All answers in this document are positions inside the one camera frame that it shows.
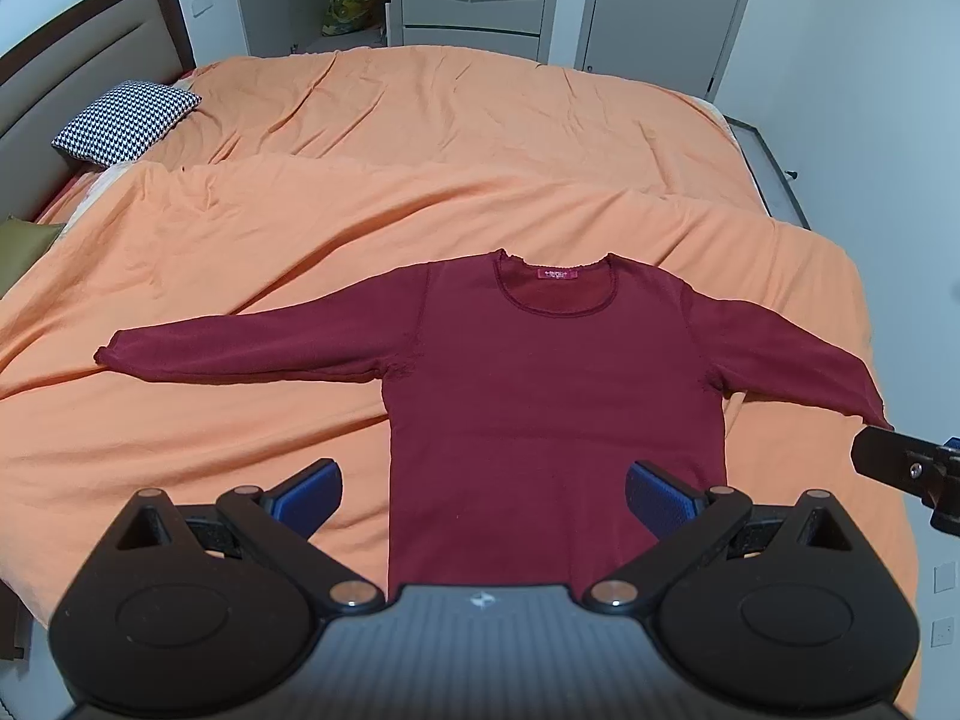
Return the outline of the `orange duvet cover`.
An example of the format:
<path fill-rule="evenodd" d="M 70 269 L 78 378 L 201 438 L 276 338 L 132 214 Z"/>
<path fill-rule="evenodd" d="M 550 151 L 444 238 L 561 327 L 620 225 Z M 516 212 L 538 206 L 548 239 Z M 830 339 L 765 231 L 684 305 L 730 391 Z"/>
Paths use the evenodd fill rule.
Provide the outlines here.
<path fill-rule="evenodd" d="M 503 249 L 617 254 L 871 351 L 841 247 L 771 220 L 731 133 L 681 94 L 470 49 L 235 57 L 2 301 L 2 577 L 49 621 L 137 489 L 205 502 L 319 457 L 345 473 L 320 546 L 394 577 L 397 465 L 369 383 L 144 383 L 94 366 L 119 330 L 275 309 L 398 266 Z"/>

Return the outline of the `black white checkered pillow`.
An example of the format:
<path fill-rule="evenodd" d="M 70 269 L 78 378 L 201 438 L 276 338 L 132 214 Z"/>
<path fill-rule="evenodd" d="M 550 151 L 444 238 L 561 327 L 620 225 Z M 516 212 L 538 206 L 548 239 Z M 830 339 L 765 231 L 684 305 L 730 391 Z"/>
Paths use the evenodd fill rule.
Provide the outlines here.
<path fill-rule="evenodd" d="M 50 146 L 80 163 L 112 167 L 141 158 L 200 106 L 190 89 L 127 80 L 70 119 Z"/>

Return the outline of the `white wall switch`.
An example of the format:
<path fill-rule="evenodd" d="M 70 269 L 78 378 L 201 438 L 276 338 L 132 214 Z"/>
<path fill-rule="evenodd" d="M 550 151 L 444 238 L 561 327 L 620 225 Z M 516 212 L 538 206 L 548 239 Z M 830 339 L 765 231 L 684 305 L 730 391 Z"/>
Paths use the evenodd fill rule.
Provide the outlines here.
<path fill-rule="evenodd" d="M 203 15 L 212 7 L 213 0 L 192 0 L 190 2 L 190 11 L 192 11 L 194 18 L 199 18 L 200 15 Z"/>

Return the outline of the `dark wood padded headboard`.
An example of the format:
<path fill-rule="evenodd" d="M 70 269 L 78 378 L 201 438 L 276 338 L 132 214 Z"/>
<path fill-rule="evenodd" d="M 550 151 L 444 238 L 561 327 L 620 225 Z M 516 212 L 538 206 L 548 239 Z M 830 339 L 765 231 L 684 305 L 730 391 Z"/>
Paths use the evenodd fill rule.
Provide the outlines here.
<path fill-rule="evenodd" d="M 195 59 L 179 0 L 82 0 L 2 57 L 2 216 L 36 220 L 82 171 L 52 138 L 125 80 L 172 83 Z"/>

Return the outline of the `olive green pillow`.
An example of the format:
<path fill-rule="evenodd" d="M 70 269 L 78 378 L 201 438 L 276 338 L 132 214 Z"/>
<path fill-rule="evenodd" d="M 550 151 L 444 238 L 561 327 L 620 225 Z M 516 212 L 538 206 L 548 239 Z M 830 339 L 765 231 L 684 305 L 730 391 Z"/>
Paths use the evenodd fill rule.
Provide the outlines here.
<path fill-rule="evenodd" d="M 60 238 L 63 224 L 8 218 L 0 224 L 0 296 L 10 291 Z"/>

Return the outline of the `grey room door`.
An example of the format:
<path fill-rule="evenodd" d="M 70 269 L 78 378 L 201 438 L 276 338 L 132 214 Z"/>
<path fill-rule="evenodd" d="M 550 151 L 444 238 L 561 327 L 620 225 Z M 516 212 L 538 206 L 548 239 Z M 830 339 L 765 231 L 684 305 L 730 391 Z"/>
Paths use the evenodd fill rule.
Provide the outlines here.
<path fill-rule="evenodd" d="M 747 0 L 586 0 L 576 67 L 716 96 Z"/>

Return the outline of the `maroon long sleeve shirt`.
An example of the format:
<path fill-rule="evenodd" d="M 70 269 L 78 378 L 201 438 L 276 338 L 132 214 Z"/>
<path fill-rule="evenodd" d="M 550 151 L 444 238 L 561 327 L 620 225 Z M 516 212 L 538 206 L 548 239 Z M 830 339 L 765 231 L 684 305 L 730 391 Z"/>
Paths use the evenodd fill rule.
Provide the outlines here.
<path fill-rule="evenodd" d="M 298 305 L 122 330 L 96 361 L 148 382 L 379 383 L 393 589 L 587 589 L 652 544 L 626 507 L 631 463 L 726 481 L 729 395 L 885 419 L 857 356 L 617 255 L 404 266 Z"/>

